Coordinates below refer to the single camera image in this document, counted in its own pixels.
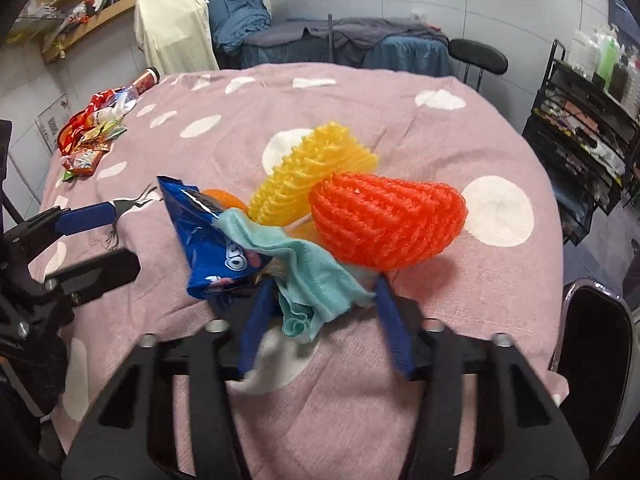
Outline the pink polka dot blanket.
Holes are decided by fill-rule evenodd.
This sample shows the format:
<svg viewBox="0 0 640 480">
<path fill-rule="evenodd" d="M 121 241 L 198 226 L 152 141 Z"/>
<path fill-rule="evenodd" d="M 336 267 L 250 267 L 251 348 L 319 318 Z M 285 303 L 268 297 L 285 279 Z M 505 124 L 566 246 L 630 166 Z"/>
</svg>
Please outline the pink polka dot blanket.
<svg viewBox="0 0 640 480">
<path fill-rule="evenodd" d="M 558 339 L 563 244 L 549 178 L 488 101 L 456 78 L 329 64 L 261 65 L 169 76 L 125 117 L 125 133 L 84 180 L 52 160 L 43 206 L 130 200 L 119 243 L 137 279 L 80 307 L 62 336 L 65 390 L 52 414 L 70 448 L 88 411 L 139 338 L 191 335 L 212 318 L 188 293 L 190 268 L 157 180 L 250 200 L 281 160 L 305 157 L 330 122 L 378 158 L 376 173 L 449 186 L 468 211 L 438 255 L 386 270 L 394 292 L 456 332 L 510 334 L 552 399 L 566 379 L 549 367 Z M 337 259 L 310 217 L 285 228 L 232 218 L 236 247 L 267 248 L 276 291 L 295 320 L 273 320 L 254 370 L 230 388 L 250 471 L 259 479 L 391 479 L 416 416 L 419 388 L 393 369 L 380 324 L 360 296 L 376 271 Z"/>
</svg>

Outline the cream cloth covered chair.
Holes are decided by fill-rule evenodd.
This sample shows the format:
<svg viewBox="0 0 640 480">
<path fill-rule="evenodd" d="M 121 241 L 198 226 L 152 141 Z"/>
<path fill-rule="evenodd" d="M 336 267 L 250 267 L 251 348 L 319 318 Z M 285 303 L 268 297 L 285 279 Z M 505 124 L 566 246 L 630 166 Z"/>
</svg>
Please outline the cream cloth covered chair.
<svg viewBox="0 0 640 480">
<path fill-rule="evenodd" d="M 136 0 L 134 34 L 163 76 L 219 70 L 205 0 Z"/>
</svg>

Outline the teal cloth rag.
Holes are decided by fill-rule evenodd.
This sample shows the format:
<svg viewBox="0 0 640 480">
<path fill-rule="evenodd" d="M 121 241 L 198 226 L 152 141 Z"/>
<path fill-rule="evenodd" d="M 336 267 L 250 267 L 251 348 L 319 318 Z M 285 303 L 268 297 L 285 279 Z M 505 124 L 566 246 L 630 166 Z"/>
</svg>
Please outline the teal cloth rag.
<svg viewBox="0 0 640 480">
<path fill-rule="evenodd" d="M 374 293 L 349 268 L 310 240 L 289 236 L 278 226 L 261 226 L 236 208 L 224 211 L 216 226 L 235 243 L 282 264 L 283 271 L 274 277 L 282 333 L 299 344 L 309 344 L 323 325 L 353 306 L 374 303 Z"/>
</svg>

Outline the green pump bottle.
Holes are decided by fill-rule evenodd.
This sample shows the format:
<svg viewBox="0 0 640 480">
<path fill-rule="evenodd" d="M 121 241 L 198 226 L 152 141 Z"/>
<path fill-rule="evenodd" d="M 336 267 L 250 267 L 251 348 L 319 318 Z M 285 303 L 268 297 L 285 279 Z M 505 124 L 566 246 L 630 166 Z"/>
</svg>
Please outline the green pump bottle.
<svg viewBox="0 0 640 480">
<path fill-rule="evenodd" d="M 603 25 L 596 32 L 599 49 L 599 63 L 596 74 L 604 81 L 604 88 L 610 85 L 614 66 L 620 58 L 620 43 L 617 40 L 617 29 Z"/>
</svg>

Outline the black trash bin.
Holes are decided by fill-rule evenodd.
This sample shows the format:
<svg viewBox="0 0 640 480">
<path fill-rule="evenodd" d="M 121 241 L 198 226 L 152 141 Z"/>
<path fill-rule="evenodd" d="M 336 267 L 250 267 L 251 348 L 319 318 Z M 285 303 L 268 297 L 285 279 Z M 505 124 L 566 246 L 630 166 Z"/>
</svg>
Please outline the black trash bin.
<svg viewBox="0 0 640 480">
<path fill-rule="evenodd" d="M 550 370 L 568 383 L 560 410 L 595 471 L 639 417 L 639 320 L 622 296 L 592 278 L 564 287 Z"/>
</svg>

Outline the orange foam fruit net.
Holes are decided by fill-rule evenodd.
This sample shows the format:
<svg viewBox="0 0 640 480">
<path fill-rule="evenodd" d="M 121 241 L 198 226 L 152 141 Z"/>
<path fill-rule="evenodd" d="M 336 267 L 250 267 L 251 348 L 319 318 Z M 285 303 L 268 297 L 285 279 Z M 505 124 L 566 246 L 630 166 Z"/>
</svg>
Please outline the orange foam fruit net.
<svg viewBox="0 0 640 480">
<path fill-rule="evenodd" d="M 312 188 L 309 205 L 326 250 L 382 272 L 439 255 L 468 216 L 464 197 L 446 183 L 375 174 L 334 174 Z"/>
</svg>

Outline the yellow foam fruit net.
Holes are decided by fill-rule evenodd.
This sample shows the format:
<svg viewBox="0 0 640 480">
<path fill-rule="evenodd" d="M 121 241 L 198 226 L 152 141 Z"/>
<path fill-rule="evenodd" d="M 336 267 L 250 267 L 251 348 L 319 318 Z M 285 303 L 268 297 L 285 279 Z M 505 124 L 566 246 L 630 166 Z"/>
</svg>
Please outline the yellow foam fruit net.
<svg viewBox="0 0 640 480">
<path fill-rule="evenodd" d="M 281 130 L 262 152 L 267 177 L 250 199 L 248 216 L 263 226 L 289 226 L 309 214 L 308 195 L 325 178 L 345 172 L 370 174 L 378 155 L 337 122 Z"/>
</svg>

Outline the black round stool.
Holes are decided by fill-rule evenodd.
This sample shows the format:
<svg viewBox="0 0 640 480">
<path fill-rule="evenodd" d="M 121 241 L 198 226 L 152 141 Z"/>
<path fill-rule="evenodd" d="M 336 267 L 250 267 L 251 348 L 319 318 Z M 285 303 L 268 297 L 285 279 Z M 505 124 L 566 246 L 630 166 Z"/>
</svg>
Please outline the black round stool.
<svg viewBox="0 0 640 480">
<path fill-rule="evenodd" d="M 502 76 L 509 69 L 509 61 L 500 50 L 479 41 L 464 38 L 450 39 L 448 53 L 450 58 L 464 65 L 463 82 L 465 84 L 469 80 L 470 68 L 472 66 L 477 68 L 476 92 L 480 91 L 484 73 Z"/>
</svg>

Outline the wall poster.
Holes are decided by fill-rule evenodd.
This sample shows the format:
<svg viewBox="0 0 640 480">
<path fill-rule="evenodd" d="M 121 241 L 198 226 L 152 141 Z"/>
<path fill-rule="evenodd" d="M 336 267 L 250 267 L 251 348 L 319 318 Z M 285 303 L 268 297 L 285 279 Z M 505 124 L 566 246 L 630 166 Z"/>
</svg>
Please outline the wall poster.
<svg viewBox="0 0 640 480">
<path fill-rule="evenodd" d="M 72 117 L 72 108 L 66 94 L 59 96 L 36 119 L 36 126 L 50 154 L 58 149 L 58 134 Z"/>
</svg>

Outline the black mesh trolley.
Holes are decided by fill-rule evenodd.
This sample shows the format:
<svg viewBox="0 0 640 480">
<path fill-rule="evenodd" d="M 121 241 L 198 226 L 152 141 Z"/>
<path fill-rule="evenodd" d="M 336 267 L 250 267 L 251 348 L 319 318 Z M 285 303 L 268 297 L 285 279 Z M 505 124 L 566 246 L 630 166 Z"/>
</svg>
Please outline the black mesh trolley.
<svg viewBox="0 0 640 480">
<path fill-rule="evenodd" d="M 553 41 L 523 136 L 551 181 L 563 242 L 577 245 L 598 209 L 612 214 L 639 191 L 639 124 L 565 58 Z"/>
</svg>

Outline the red chips can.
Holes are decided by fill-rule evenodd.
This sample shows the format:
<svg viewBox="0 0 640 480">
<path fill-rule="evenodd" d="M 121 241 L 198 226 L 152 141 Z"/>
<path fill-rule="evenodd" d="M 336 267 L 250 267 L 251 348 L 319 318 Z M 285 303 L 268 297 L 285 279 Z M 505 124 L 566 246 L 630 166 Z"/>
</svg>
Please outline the red chips can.
<svg viewBox="0 0 640 480">
<path fill-rule="evenodd" d="M 131 83 L 138 96 L 149 91 L 160 82 L 160 72 L 153 66 L 148 67 Z"/>
</svg>

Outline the clear spray bottle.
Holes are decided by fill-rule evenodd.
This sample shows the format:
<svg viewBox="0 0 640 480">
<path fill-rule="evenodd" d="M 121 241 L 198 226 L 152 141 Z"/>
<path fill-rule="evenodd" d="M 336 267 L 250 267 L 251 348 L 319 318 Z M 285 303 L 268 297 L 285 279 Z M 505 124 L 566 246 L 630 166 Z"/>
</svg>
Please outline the clear spray bottle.
<svg viewBox="0 0 640 480">
<path fill-rule="evenodd" d="M 636 120 L 639 114 L 639 51 L 632 47 L 627 61 L 627 82 L 620 105 Z"/>
</svg>

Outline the massage bed blue cover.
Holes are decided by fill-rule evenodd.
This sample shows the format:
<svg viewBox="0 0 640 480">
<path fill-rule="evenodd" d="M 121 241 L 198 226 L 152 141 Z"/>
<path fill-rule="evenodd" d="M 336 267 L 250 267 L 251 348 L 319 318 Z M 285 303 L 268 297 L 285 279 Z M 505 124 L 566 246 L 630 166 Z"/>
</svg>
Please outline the massage bed blue cover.
<svg viewBox="0 0 640 480">
<path fill-rule="evenodd" d="M 260 32 L 243 32 L 225 53 L 234 70 L 262 64 L 332 63 L 431 77 L 451 74 L 448 37 L 408 18 L 339 18 L 288 21 Z"/>
</svg>

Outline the red snack bag pile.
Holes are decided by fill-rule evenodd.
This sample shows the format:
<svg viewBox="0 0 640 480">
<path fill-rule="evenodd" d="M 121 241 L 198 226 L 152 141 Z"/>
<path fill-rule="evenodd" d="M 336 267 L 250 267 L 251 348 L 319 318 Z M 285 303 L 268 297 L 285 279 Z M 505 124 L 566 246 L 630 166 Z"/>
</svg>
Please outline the red snack bag pile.
<svg viewBox="0 0 640 480">
<path fill-rule="evenodd" d="M 101 159 L 127 130 L 122 121 L 139 99 L 134 86 L 98 92 L 66 122 L 56 139 L 63 182 L 94 175 Z"/>
</svg>

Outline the blue oreo packet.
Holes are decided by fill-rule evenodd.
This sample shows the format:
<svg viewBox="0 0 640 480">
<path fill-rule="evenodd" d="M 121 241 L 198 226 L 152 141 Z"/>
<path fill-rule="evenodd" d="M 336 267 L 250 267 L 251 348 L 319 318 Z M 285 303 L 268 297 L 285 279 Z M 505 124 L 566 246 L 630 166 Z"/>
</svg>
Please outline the blue oreo packet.
<svg viewBox="0 0 640 480">
<path fill-rule="evenodd" d="M 171 177 L 159 176 L 157 183 L 190 266 L 190 296 L 206 299 L 218 290 L 238 287 L 270 263 L 270 257 L 235 243 L 216 226 L 226 210 L 218 200 Z"/>
</svg>

